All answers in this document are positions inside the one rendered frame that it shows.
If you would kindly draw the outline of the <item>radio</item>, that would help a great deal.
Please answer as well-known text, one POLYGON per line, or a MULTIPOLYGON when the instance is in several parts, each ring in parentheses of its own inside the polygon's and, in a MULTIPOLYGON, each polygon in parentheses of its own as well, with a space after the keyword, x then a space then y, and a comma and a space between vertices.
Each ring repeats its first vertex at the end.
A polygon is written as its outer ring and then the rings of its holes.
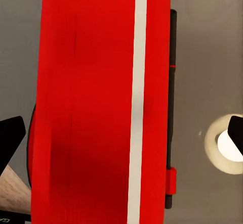
POLYGON ((43 0, 31 224, 163 224, 176 23, 171 0, 43 0))

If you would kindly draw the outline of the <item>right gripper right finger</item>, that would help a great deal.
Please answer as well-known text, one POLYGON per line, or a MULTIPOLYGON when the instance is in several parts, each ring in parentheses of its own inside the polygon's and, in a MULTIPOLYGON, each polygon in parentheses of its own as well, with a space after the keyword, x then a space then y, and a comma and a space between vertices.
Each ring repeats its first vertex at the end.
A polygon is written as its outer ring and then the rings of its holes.
POLYGON ((232 116, 228 126, 228 135, 243 155, 243 118, 232 116))

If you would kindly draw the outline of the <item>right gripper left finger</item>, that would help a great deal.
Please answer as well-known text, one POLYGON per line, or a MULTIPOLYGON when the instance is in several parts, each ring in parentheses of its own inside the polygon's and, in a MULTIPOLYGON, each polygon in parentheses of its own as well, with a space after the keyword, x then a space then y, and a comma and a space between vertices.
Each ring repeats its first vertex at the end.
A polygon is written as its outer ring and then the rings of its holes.
POLYGON ((0 175, 26 135, 21 116, 0 121, 0 175))

